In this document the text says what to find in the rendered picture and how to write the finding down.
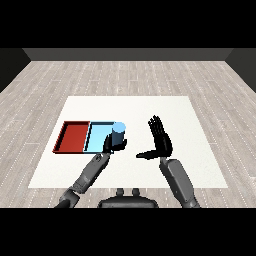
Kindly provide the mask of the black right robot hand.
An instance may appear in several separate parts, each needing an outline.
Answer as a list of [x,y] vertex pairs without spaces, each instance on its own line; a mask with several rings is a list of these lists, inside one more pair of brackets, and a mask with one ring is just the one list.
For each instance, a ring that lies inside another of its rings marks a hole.
[[149,121],[155,149],[138,153],[137,158],[151,160],[158,157],[170,157],[173,151],[173,146],[169,135],[165,132],[161,119],[158,116],[153,116]]

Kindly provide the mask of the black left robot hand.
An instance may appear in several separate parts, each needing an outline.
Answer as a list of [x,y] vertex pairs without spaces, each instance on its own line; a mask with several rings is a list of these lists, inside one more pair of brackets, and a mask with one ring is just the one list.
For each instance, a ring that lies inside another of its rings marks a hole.
[[121,144],[112,145],[112,135],[109,134],[106,136],[103,144],[103,153],[111,153],[112,151],[121,151],[124,150],[127,145],[127,140],[124,139]]

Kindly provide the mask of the blue can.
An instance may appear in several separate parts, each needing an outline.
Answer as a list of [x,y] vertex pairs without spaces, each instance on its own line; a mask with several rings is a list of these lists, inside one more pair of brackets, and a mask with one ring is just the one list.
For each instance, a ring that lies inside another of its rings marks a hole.
[[120,145],[124,140],[126,126],[123,122],[115,122],[112,126],[112,145]]

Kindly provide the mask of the light blue shallow open box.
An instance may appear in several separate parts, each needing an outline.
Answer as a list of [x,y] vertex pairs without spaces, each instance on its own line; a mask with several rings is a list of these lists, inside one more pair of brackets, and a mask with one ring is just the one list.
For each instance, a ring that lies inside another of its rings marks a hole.
[[96,154],[103,150],[106,137],[112,132],[113,121],[92,121],[84,142],[85,154]]

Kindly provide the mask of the red shallow open box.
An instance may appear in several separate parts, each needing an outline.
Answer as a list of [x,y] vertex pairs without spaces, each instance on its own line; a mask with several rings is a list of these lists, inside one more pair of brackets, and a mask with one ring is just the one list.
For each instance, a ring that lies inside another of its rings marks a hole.
[[53,148],[55,154],[82,154],[89,121],[65,121]]

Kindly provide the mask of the dark grey robot body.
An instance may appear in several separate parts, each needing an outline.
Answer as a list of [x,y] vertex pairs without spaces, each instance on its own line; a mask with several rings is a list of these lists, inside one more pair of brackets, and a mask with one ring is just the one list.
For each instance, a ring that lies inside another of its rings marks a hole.
[[138,188],[132,189],[131,196],[125,196],[124,189],[118,188],[116,195],[101,200],[98,208],[158,208],[158,204],[155,200],[142,197]]

